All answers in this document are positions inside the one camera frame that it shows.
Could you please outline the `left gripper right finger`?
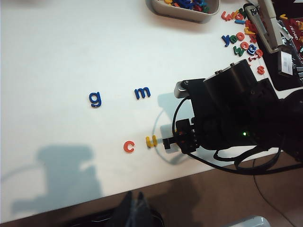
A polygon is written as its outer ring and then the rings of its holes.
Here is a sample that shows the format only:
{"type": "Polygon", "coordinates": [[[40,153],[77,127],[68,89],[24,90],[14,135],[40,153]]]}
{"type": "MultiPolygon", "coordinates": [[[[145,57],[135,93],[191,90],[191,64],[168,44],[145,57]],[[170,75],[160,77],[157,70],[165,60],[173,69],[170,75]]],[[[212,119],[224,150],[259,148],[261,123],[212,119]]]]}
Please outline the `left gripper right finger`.
{"type": "Polygon", "coordinates": [[[152,212],[144,194],[139,192],[134,202],[134,227],[160,227],[161,219],[152,212]]]}

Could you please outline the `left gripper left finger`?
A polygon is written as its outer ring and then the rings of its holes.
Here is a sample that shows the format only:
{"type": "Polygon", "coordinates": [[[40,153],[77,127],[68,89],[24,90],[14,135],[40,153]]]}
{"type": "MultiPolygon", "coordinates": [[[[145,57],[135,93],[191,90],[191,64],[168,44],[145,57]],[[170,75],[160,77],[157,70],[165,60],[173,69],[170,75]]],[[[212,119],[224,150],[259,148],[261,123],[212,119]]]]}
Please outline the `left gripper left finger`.
{"type": "Polygon", "coordinates": [[[129,191],[113,214],[113,226],[124,227],[131,212],[133,194],[129,191]]]}

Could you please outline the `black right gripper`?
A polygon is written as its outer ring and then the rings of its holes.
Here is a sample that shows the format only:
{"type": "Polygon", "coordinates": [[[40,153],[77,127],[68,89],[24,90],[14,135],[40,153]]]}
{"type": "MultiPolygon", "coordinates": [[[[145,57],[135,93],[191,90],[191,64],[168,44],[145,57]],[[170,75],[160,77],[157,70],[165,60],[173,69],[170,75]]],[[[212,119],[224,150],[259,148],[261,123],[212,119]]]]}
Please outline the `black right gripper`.
{"type": "Polygon", "coordinates": [[[191,102],[194,117],[173,121],[172,137],[163,140],[166,149],[173,143],[184,153],[267,145],[265,116],[278,97],[269,79],[256,80],[246,60],[207,79],[179,81],[174,95],[191,102]]]}

